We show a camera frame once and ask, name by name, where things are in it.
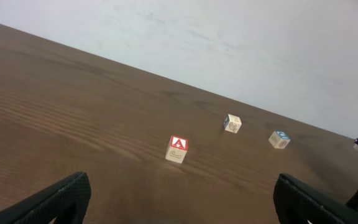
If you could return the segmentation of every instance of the wooden block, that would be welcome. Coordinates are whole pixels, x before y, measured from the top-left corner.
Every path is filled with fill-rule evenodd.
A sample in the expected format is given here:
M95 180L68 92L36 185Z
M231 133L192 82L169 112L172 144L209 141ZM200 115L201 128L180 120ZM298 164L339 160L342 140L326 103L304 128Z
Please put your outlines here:
M268 141L276 149L283 149L291 139L283 131L274 131Z
M241 120L239 117L228 114L223 122L223 128L226 131L237 133L241 127Z
M167 154L165 158L169 161L182 163L188 149L188 141L187 139L171 136L171 139L168 143Z

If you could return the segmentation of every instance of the blue block face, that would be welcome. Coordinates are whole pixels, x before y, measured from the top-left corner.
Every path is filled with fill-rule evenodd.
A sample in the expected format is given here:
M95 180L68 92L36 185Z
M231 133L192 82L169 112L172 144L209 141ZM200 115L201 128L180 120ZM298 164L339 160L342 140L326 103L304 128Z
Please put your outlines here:
M282 139L290 139L290 137L288 137L283 131L276 131L276 133L277 133L278 136L280 136L280 138L282 138Z

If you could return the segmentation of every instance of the white wall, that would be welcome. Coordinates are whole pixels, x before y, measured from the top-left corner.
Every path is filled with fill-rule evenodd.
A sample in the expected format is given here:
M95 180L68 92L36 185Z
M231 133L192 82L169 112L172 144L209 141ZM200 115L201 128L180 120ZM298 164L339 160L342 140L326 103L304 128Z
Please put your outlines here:
M0 23L358 137L358 0L15 0Z

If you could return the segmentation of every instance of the brown wooden surface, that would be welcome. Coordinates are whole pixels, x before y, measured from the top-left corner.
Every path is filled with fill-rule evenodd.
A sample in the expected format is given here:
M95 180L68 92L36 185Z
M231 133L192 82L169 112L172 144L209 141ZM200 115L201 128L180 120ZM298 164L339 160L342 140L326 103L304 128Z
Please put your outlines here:
M241 117L237 134L223 131L228 113ZM291 137L284 150L267 140L276 129ZM165 160L172 134L189 139L183 164ZM352 146L0 25L0 210L83 170L92 187L85 223L278 223L281 172L342 203L356 191Z

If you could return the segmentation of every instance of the wooden cube with red top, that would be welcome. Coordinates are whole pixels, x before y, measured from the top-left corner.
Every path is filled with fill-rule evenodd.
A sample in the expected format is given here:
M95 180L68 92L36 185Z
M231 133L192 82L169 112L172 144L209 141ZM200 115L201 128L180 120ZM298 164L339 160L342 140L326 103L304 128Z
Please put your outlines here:
M186 156L188 145L189 142L187 139L178 136L171 136L165 158L169 161L182 163Z

